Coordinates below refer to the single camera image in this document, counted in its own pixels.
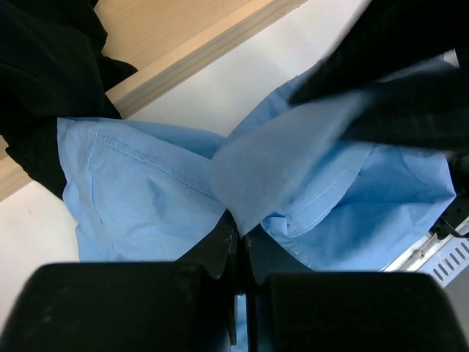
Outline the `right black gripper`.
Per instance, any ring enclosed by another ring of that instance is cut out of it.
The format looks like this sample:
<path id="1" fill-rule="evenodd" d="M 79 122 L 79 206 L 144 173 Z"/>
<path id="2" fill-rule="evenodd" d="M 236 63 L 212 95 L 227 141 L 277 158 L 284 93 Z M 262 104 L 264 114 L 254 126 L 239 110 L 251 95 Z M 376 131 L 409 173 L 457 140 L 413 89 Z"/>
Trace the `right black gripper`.
<path id="1" fill-rule="evenodd" d="M 458 67 L 381 79 L 454 51 Z M 358 87 L 372 102 L 348 140 L 468 148 L 468 2 L 371 1 L 336 50 L 291 95 L 292 105 Z"/>

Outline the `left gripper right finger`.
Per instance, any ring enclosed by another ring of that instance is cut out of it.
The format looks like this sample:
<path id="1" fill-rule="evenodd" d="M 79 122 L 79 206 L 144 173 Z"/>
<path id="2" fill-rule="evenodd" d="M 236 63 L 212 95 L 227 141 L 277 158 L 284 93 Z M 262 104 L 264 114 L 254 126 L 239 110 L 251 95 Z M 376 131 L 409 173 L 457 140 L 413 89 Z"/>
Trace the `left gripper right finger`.
<path id="1" fill-rule="evenodd" d="M 427 274 L 313 271 L 266 232 L 244 237 L 250 351 L 466 351 Z"/>

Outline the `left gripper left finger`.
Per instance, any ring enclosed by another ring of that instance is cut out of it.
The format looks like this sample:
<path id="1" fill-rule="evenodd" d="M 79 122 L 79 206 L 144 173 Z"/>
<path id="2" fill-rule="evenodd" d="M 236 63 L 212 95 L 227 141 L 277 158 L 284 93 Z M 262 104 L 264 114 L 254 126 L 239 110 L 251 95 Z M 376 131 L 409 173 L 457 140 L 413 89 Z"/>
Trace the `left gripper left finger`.
<path id="1" fill-rule="evenodd" d="M 229 351 L 237 342 L 230 213 L 170 262 L 56 263 L 24 285 L 3 351 Z"/>

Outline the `light blue shirt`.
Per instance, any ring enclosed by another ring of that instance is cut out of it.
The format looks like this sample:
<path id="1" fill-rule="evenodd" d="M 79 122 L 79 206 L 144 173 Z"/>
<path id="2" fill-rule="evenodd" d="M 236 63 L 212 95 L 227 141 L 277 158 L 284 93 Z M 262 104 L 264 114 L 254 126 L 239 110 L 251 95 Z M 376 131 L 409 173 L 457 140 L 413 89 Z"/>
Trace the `light blue shirt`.
<path id="1" fill-rule="evenodd" d="M 334 271 L 360 243 L 401 234 L 453 199 L 439 153 L 331 146 L 372 102 L 367 89 L 290 108 L 294 86 L 272 92 L 229 137 L 60 119 L 63 197 L 81 263 L 178 260 L 230 213 L 239 233 L 234 288 L 245 290 L 244 237 L 254 230 L 307 268 Z"/>

